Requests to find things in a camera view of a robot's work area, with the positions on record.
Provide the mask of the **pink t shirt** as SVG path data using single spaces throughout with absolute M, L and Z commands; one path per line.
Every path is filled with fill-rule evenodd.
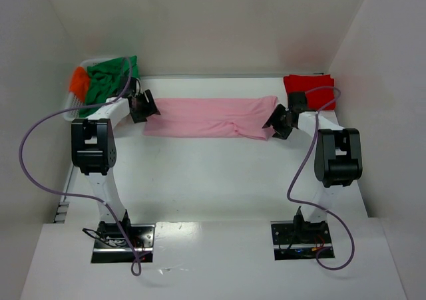
M 145 136 L 268 140 L 264 128 L 278 98 L 157 98 L 159 115 L 148 117 Z

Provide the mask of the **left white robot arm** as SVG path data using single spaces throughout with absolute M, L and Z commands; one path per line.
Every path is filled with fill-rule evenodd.
M 114 127 L 130 116 L 134 123 L 146 122 L 160 111 L 150 90 L 142 90 L 140 80 L 121 78 L 118 91 L 86 118 L 71 123 L 71 156 L 74 166 L 84 174 L 96 198 L 101 239 L 124 239 L 131 233 L 128 212 L 122 204 L 114 180 L 117 149 Z

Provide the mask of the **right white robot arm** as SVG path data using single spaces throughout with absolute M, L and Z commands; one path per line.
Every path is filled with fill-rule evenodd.
M 308 104 L 308 95 L 317 90 L 330 90 L 324 86 L 307 92 L 291 92 L 288 105 L 275 107 L 262 128 L 272 128 L 274 138 L 285 140 L 298 129 L 312 138 L 307 156 L 314 153 L 314 174 L 319 187 L 310 201 L 291 198 L 291 191 L 303 168 L 299 167 L 291 181 L 287 198 L 299 205 L 293 220 L 293 233 L 300 242 L 306 243 L 325 228 L 327 213 L 335 198 L 344 187 L 360 179 L 363 171 L 360 134 L 355 128 L 344 128 L 322 116 L 320 112 L 333 104 L 327 101 L 318 109 Z

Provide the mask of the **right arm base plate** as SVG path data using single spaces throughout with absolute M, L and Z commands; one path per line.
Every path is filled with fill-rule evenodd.
M 276 261 L 316 259 L 318 251 L 320 259 L 335 257 L 326 222 L 302 224 L 299 229 L 293 222 L 272 222 L 270 227 Z

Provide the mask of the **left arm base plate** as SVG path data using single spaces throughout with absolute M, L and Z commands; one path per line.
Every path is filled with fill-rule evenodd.
M 128 236 L 141 263 L 152 263 L 154 247 L 154 224 L 136 224 L 129 228 Z M 99 228 L 85 230 L 94 239 L 91 263 L 132 263 L 135 259 L 131 248 L 121 232 L 106 233 Z

